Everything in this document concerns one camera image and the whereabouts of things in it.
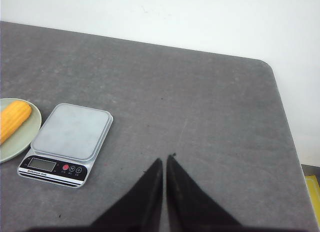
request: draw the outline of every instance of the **gray tabletop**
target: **gray tabletop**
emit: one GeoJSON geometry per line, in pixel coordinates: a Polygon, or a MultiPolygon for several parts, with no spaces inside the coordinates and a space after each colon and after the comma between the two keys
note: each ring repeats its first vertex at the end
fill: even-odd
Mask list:
{"type": "MultiPolygon", "coordinates": [[[[109,111],[114,122],[79,189],[1,164],[1,228],[89,225],[151,163],[176,159],[244,225],[318,231],[272,69],[263,61],[1,23],[1,94],[109,111]]],[[[169,230],[166,194],[160,231],[169,230]]]]}

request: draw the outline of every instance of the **scale weighing platform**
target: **scale weighing platform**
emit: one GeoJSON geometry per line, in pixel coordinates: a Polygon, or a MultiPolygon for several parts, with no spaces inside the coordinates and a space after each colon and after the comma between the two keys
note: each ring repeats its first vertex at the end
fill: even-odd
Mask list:
{"type": "Polygon", "coordinates": [[[18,174],[62,186],[82,186],[112,122],[107,111],[57,105],[31,142],[18,174]]]}

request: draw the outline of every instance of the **light green plate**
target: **light green plate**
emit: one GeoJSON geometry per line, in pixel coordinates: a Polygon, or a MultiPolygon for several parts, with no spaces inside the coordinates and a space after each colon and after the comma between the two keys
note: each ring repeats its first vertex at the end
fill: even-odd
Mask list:
{"type": "MultiPolygon", "coordinates": [[[[16,100],[25,101],[17,98],[0,99],[1,111],[16,100]]],[[[24,151],[40,129],[41,113],[39,109],[32,103],[28,101],[25,102],[31,106],[32,113],[29,118],[13,133],[13,135],[0,145],[0,163],[10,160],[24,151]]]]}

